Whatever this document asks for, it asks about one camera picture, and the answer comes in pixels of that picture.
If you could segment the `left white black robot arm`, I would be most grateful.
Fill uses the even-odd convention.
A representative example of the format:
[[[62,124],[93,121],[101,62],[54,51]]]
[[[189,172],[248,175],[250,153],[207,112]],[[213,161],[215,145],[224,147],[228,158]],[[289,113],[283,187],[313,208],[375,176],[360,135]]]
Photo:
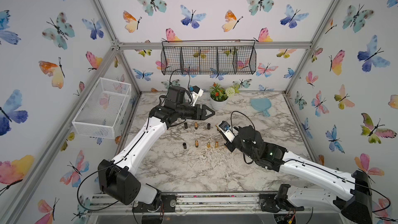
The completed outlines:
[[[97,167],[99,189],[124,205],[133,202],[146,204],[151,212],[162,205],[161,191],[142,184],[135,176],[142,160],[152,145],[178,119],[206,120],[215,115],[207,105],[197,104],[203,90],[198,86],[183,88],[169,87],[167,94],[160,96],[160,102],[151,109],[148,118],[130,143],[112,160],[103,160]]]

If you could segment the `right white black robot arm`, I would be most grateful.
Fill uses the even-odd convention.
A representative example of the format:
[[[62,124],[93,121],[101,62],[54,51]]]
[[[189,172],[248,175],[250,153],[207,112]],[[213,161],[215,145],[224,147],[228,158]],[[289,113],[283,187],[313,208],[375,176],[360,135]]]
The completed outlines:
[[[320,207],[342,214],[356,224],[371,224],[373,216],[383,219],[382,213],[391,206],[383,197],[379,204],[373,202],[375,189],[367,174],[361,170],[346,173],[309,161],[288,149],[265,142],[259,131],[251,125],[231,127],[224,122],[217,127],[226,140],[229,151],[239,150],[245,159],[263,169],[281,172],[304,179],[317,189],[294,188],[282,184],[273,197],[260,197],[262,211],[303,211],[306,207]]]

